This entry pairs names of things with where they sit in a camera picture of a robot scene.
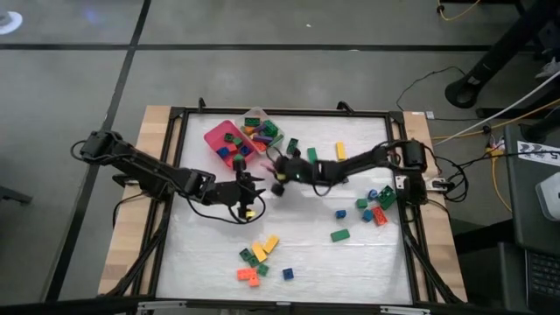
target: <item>red lego brick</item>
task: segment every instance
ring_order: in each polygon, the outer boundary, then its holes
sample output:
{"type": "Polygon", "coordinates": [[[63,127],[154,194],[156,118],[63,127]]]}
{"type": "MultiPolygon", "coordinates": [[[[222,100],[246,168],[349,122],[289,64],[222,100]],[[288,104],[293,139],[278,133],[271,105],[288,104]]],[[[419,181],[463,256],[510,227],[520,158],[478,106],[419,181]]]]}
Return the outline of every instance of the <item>red lego brick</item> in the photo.
{"type": "Polygon", "coordinates": [[[375,216],[375,223],[377,223],[377,225],[381,226],[388,222],[380,206],[376,206],[375,208],[373,208],[373,211],[375,216]]]}

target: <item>clear plastic container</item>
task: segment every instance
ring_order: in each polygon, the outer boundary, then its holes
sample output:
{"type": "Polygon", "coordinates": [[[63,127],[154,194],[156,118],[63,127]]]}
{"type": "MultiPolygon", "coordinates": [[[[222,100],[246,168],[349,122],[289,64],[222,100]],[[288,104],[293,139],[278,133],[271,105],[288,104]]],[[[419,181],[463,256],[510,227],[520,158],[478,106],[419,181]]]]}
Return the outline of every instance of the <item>clear plastic container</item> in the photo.
{"type": "MultiPolygon", "coordinates": [[[[282,141],[285,138],[285,134],[284,132],[280,129],[280,126],[278,126],[272,119],[270,119],[270,117],[268,115],[266,115],[266,113],[264,112],[264,110],[262,108],[259,107],[254,107],[252,109],[250,109],[247,113],[237,117],[234,120],[235,123],[235,127],[237,127],[237,129],[243,133],[242,127],[245,126],[245,118],[260,118],[261,119],[261,123],[264,121],[271,121],[272,123],[274,123],[274,125],[278,128],[278,134],[276,135],[277,137],[281,137],[279,140],[275,141],[274,144],[272,146],[278,146],[279,144],[282,143],[282,141]]],[[[253,144],[253,146],[256,147],[256,151],[259,152],[260,154],[265,154],[266,152],[266,148],[263,148],[261,145],[259,144],[255,144],[256,141],[252,141],[250,140],[251,143],[253,144]]]]}

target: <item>white cable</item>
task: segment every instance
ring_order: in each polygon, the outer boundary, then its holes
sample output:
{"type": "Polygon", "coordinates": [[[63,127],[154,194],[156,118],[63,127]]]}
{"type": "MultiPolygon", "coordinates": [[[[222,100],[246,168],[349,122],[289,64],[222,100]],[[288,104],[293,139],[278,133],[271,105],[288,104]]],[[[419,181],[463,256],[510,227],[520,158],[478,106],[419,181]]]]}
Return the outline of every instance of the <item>white cable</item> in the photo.
{"type": "Polygon", "coordinates": [[[513,103],[513,104],[509,105],[508,107],[504,108],[501,112],[499,112],[499,113],[497,113],[497,114],[495,114],[495,115],[493,115],[493,116],[491,116],[491,117],[488,117],[487,119],[483,120],[482,122],[475,123],[473,126],[467,128],[467,129],[465,129],[465,130],[463,130],[463,131],[460,131],[460,132],[456,133],[455,135],[448,137],[448,138],[445,139],[445,140],[442,140],[442,141],[440,141],[440,142],[434,144],[434,146],[437,146],[437,145],[446,143],[446,142],[448,142],[449,140],[451,140],[451,139],[453,139],[453,138],[455,138],[455,137],[457,137],[457,136],[461,136],[462,134],[466,133],[467,131],[473,130],[474,128],[480,126],[481,124],[485,124],[485,123],[487,123],[488,121],[493,120],[495,117],[500,116],[501,114],[503,114],[503,113],[507,112],[508,110],[514,108],[515,106],[521,104],[522,102],[524,102],[525,100],[527,100],[529,97],[531,97],[534,93],[536,93],[538,90],[540,90],[541,88],[543,88],[545,85],[549,84],[549,82],[553,81],[558,75],[560,75],[560,71],[557,72],[557,73],[554,73],[554,75],[552,75],[551,77],[549,77],[549,79],[546,80],[545,82],[543,82],[540,86],[536,87],[534,90],[532,90],[531,92],[529,92],[527,95],[523,96],[519,101],[516,101],[515,103],[513,103]]]}

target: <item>toy block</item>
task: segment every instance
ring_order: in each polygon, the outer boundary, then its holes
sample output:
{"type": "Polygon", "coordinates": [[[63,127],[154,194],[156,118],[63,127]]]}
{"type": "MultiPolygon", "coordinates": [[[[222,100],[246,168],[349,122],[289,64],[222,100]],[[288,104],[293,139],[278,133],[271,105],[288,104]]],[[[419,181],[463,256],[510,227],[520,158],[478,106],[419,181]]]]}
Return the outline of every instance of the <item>toy block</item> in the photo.
{"type": "Polygon", "coordinates": [[[358,207],[358,209],[365,209],[368,207],[368,200],[365,198],[357,199],[356,206],[358,207]]]}
{"type": "Polygon", "coordinates": [[[347,211],[346,210],[337,210],[335,214],[336,214],[337,219],[343,219],[347,216],[347,211]]]}
{"type": "Polygon", "coordinates": [[[234,144],[235,144],[236,147],[239,148],[239,147],[242,146],[243,140],[242,140],[241,138],[239,138],[238,136],[236,136],[236,137],[234,138],[234,144]]]}
{"type": "Polygon", "coordinates": [[[255,147],[256,147],[257,150],[259,150],[259,151],[266,151],[266,144],[264,144],[264,143],[258,143],[258,142],[255,142],[255,143],[253,143],[253,144],[255,145],[255,147]]]}
{"type": "Polygon", "coordinates": [[[241,256],[243,261],[246,262],[249,258],[253,256],[253,254],[251,254],[251,252],[245,248],[244,250],[241,251],[241,253],[239,253],[239,256],[241,256]]]}
{"type": "Polygon", "coordinates": [[[383,210],[381,209],[380,206],[376,206],[374,208],[374,218],[375,218],[375,223],[378,226],[381,226],[388,222],[387,218],[385,217],[385,213],[383,213],[383,210]]]}
{"type": "Polygon", "coordinates": [[[274,249],[274,247],[278,244],[278,241],[280,240],[276,235],[271,235],[269,239],[266,241],[266,244],[264,244],[264,246],[262,247],[262,249],[264,249],[265,252],[270,254],[272,253],[272,249],[274,249]]]}
{"type": "Polygon", "coordinates": [[[291,268],[282,270],[282,274],[284,280],[291,280],[294,278],[294,270],[291,268]]]}
{"type": "Polygon", "coordinates": [[[381,190],[381,192],[377,195],[377,201],[379,201],[383,210],[389,209],[395,200],[395,191],[393,191],[393,189],[389,186],[385,186],[385,188],[383,188],[383,190],[381,190]]]}
{"type": "Polygon", "coordinates": [[[373,201],[377,197],[377,191],[375,189],[370,190],[367,193],[367,200],[373,201]]]}
{"type": "Polygon", "coordinates": [[[216,153],[220,156],[220,158],[227,158],[229,154],[229,150],[226,147],[219,148],[216,153]]]}
{"type": "Polygon", "coordinates": [[[299,140],[297,140],[296,138],[290,139],[290,141],[288,142],[288,149],[286,149],[286,154],[294,154],[294,151],[298,147],[298,142],[299,140]]]}
{"type": "Polygon", "coordinates": [[[365,222],[370,222],[374,218],[374,213],[371,210],[366,210],[361,215],[361,219],[365,222]]]}
{"type": "Polygon", "coordinates": [[[227,133],[224,135],[224,141],[227,143],[231,143],[234,141],[234,135],[227,133]]]}
{"type": "Polygon", "coordinates": [[[229,153],[234,153],[235,151],[237,151],[237,147],[233,143],[228,144],[226,148],[229,151],[229,153]]]}
{"type": "Polygon", "coordinates": [[[241,131],[243,131],[243,133],[247,136],[250,136],[253,133],[253,130],[255,130],[255,127],[248,127],[248,126],[241,127],[241,131]]]}
{"type": "Polygon", "coordinates": [[[263,144],[269,144],[272,142],[272,140],[274,140],[272,136],[259,136],[259,135],[253,136],[253,141],[260,142],[263,144]]]}
{"type": "Polygon", "coordinates": [[[249,280],[252,277],[256,277],[256,270],[254,268],[237,270],[237,280],[249,280]]]}
{"type": "Polygon", "coordinates": [[[259,260],[256,259],[256,256],[252,255],[251,258],[247,260],[247,263],[251,267],[256,267],[259,264],[259,260]]]}
{"type": "Polygon", "coordinates": [[[340,141],[336,143],[336,158],[339,161],[347,159],[347,153],[344,151],[344,144],[340,141]]]}
{"type": "Polygon", "coordinates": [[[261,124],[261,118],[259,117],[246,117],[245,126],[256,127],[261,124]]]}
{"type": "Polygon", "coordinates": [[[265,277],[268,272],[269,272],[269,266],[265,265],[264,263],[261,263],[256,268],[256,273],[263,276],[263,277],[265,277]]]}
{"type": "Polygon", "coordinates": [[[333,242],[342,241],[347,238],[350,238],[350,232],[348,232],[347,228],[331,233],[331,239],[333,242]]]}
{"type": "Polygon", "coordinates": [[[278,142],[280,142],[280,140],[284,139],[284,135],[278,135],[274,138],[274,140],[272,140],[272,142],[269,143],[269,146],[273,146],[275,144],[277,144],[278,142]]]}
{"type": "Polygon", "coordinates": [[[251,149],[247,145],[243,145],[239,149],[239,153],[241,153],[243,156],[247,156],[249,153],[251,153],[251,149]]]}
{"type": "Polygon", "coordinates": [[[256,259],[259,260],[259,263],[264,262],[264,260],[266,259],[266,254],[264,253],[263,246],[261,246],[261,244],[258,241],[256,241],[253,243],[252,249],[253,249],[253,253],[256,256],[256,259]]]}
{"type": "Polygon", "coordinates": [[[307,148],[307,159],[309,159],[309,163],[313,164],[317,161],[317,152],[315,148],[307,148]]]}
{"type": "Polygon", "coordinates": [[[259,284],[261,284],[261,283],[259,282],[259,277],[258,276],[253,276],[252,278],[250,278],[248,280],[248,286],[250,286],[250,287],[259,286],[259,284]]]}

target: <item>black stand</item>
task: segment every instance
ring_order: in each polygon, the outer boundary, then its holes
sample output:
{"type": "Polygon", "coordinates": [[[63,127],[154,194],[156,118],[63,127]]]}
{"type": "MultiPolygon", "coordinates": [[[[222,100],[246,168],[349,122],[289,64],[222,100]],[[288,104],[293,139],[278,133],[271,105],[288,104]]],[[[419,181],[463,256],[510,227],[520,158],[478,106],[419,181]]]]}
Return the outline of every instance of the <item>black stand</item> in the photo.
{"type": "Polygon", "coordinates": [[[0,200],[15,200],[21,204],[27,205],[32,202],[32,197],[16,192],[10,188],[0,186],[0,200]]]}
{"type": "Polygon", "coordinates": [[[447,86],[447,101],[461,109],[474,106],[480,90],[557,14],[558,7],[557,0],[537,0],[469,73],[447,86]]]}

